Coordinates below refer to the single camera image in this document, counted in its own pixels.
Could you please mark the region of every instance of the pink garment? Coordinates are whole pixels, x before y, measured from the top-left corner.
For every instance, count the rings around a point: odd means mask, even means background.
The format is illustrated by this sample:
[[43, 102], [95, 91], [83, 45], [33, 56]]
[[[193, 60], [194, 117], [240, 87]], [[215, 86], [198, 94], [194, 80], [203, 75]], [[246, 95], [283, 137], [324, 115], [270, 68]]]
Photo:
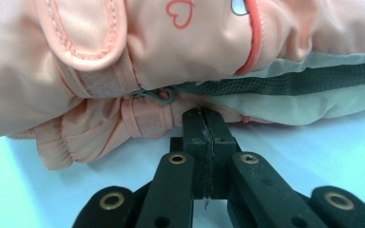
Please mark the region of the pink garment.
[[365, 1], [0, 0], [0, 136], [33, 129], [49, 169], [100, 158], [130, 137], [159, 137], [184, 111], [128, 93], [266, 69], [310, 52], [365, 52]]

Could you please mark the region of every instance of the white table surface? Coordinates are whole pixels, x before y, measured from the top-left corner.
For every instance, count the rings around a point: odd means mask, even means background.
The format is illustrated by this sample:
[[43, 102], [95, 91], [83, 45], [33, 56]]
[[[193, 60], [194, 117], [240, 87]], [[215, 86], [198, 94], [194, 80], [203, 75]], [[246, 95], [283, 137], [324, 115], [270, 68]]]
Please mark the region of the white table surface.
[[[365, 112], [307, 126], [232, 124], [244, 151], [261, 154], [300, 193], [323, 185], [365, 201]], [[118, 185], [137, 190], [151, 181], [175, 127], [158, 139], [133, 139], [102, 159], [47, 171], [35, 141], [0, 138], [0, 227], [70, 227], [90, 197]], [[195, 202], [195, 227], [232, 227], [226, 201]]]

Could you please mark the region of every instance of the rounded fabric flap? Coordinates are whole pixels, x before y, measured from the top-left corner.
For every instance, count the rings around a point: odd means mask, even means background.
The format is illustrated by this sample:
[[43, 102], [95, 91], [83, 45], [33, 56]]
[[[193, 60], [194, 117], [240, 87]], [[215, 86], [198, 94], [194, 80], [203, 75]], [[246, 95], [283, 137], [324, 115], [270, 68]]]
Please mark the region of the rounded fabric flap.
[[103, 69], [125, 49], [122, 0], [36, 0], [43, 31], [58, 58], [77, 70]]

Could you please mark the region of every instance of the green mesh fabric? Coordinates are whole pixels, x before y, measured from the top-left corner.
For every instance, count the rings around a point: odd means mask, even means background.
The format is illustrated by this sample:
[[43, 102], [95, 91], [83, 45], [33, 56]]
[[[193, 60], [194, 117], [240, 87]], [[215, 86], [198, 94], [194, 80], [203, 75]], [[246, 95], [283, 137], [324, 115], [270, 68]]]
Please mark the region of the green mesh fabric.
[[226, 79], [174, 85], [178, 91], [207, 96], [234, 93], [297, 96], [342, 87], [365, 85], [365, 64], [307, 68], [272, 78]]

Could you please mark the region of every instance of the drawstring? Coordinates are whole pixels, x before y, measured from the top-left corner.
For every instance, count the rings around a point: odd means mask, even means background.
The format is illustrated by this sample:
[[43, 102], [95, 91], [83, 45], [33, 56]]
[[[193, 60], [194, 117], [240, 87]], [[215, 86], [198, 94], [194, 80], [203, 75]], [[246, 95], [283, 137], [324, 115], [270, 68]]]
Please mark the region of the drawstring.
[[[163, 90], [165, 90], [168, 93], [169, 95], [168, 98], [165, 98], [160, 94], [160, 92]], [[170, 105], [176, 99], [176, 89], [171, 86], [164, 87], [163, 89], [154, 89], [154, 90], [141, 89], [129, 93], [129, 96], [132, 98], [148, 97], [163, 105]]]

